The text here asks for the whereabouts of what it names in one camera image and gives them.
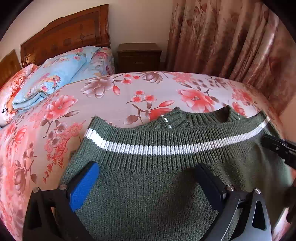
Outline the light blue floral quilt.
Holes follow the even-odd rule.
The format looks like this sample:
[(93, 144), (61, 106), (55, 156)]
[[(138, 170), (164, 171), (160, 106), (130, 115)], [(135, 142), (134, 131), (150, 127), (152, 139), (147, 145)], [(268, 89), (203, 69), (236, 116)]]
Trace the light blue floral quilt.
[(23, 82), (12, 100), (17, 111), (27, 110), (62, 86), (115, 73), (108, 47), (86, 46), (46, 60)]

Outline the dark wooden nightstand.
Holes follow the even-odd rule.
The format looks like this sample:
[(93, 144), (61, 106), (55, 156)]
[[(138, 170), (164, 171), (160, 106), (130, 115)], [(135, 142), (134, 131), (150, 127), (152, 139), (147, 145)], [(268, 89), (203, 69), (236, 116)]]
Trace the dark wooden nightstand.
[(162, 50), (156, 43), (122, 43), (117, 50), (117, 72), (157, 71)]

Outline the floral pink curtain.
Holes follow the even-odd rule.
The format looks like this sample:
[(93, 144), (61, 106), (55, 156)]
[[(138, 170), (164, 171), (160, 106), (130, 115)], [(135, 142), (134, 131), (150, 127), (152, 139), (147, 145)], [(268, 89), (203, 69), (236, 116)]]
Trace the floral pink curtain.
[(277, 114), (295, 96), (295, 41), (262, 1), (174, 1), (166, 63), (252, 86)]

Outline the floral pink bed sheet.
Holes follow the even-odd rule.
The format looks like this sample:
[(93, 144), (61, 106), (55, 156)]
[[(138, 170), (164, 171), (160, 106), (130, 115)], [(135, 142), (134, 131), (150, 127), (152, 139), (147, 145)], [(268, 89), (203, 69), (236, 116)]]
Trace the floral pink bed sheet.
[(210, 113), (229, 106), (250, 118), (264, 112), (283, 136), (283, 126), (260, 92), (209, 75), (141, 72), (88, 78), (67, 84), (18, 114), (1, 130), (1, 220), (15, 240), (32, 190), (57, 189), (94, 117), (116, 128), (144, 125), (174, 108)]

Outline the pink floral folded quilt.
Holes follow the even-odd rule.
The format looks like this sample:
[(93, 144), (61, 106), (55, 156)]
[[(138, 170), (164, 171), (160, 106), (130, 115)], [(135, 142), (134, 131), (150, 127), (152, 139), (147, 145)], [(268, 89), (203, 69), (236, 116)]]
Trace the pink floral folded quilt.
[(22, 89), (29, 77), (32, 76), (38, 68), (39, 67), (35, 64), (28, 65), (27, 67), (18, 71), (1, 88), (1, 127), (9, 124), (15, 117), (18, 111), (12, 106), (13, 99)]

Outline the wooden headboard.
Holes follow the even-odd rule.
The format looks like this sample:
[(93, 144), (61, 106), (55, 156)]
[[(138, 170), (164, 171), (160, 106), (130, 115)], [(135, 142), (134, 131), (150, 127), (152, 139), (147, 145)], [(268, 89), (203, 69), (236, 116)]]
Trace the wooden headboard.
[(23, 42), (22, 66), (43, 64), (47, 59), (86, 46), (110, 47), (109, 5), (79, 11), (50, 22)]
[(0, 62), (0, 88), (21, 69), (16, 51), (13, 49)]

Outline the green white knit sweater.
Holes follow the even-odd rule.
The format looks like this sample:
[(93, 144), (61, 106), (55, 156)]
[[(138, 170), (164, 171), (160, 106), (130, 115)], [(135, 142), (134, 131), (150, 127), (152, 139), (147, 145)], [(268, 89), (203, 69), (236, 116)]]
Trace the green white knit sweater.
[(77, 216), (95, 240), (199, 240), (217, 212), (195, 177), (205, 164), (225, 184), (262, 191), (271, 224), (292, 185), (289, 167), (261, 145), (278, 136), (264, 112), (246, 118), (226, 106), (210, 113), (179, 108), (135, 128), (94, 117), (62, 178), (89, 162), (99, 177)]

